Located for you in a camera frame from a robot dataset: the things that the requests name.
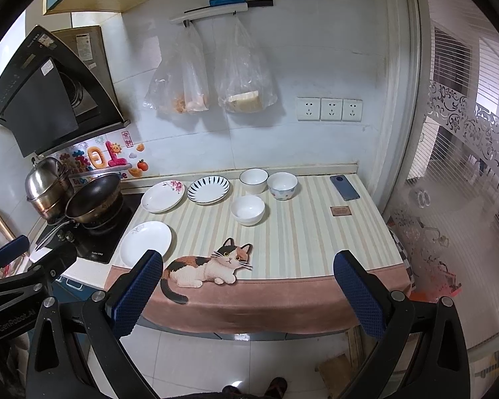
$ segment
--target tile floor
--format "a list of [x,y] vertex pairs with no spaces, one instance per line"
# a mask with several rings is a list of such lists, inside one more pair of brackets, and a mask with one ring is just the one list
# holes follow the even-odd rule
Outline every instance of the tile floor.
[[[135,326],[122,345],[160,397],[220,391],[238,381],[244,393],[261,395],[270,380],[288,381],[285,399],[326,399],[327,390],[314,368],[346,353],[344,333],[281,341],[204,339]],[[116,397],[96,356],[89,367],[102,393]]]

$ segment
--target plate with black stripes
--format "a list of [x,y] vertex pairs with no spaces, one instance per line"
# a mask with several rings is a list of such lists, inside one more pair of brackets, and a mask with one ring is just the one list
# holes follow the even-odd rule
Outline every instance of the plate with black stripes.
[[190,185],[187,196],[192,202],[207,205],[224,198],[229,192],[229,186],[229,181],[224,177],[203,177]]

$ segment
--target white socket panel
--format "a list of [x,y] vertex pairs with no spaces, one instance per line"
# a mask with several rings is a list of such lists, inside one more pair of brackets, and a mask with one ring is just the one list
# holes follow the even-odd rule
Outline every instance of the white socket panel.
[[362,100],[344,99],[342,105],[342,121],[361,121]]
[[342,99],[327,99],[321,100],[321,116],[322,121],[340,121],[342,119]]
[[320,98],[297,97],[296,116],[300,121],[320,119]]

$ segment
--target plate with pink flowers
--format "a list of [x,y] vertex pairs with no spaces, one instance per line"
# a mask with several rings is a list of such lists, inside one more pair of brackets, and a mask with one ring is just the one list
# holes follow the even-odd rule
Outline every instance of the plate with pink flowers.
[[162,213],[178,205],[184,194],[185,185],[180,181],[162,181],[148,189],[140,204],[150,213]]

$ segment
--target range hood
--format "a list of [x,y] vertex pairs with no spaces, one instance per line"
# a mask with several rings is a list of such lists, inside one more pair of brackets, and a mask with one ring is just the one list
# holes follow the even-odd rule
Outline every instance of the range hood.
[[81,59],[37,25],[0,76],[0,124],[26,157],[58,152],[129,120]]

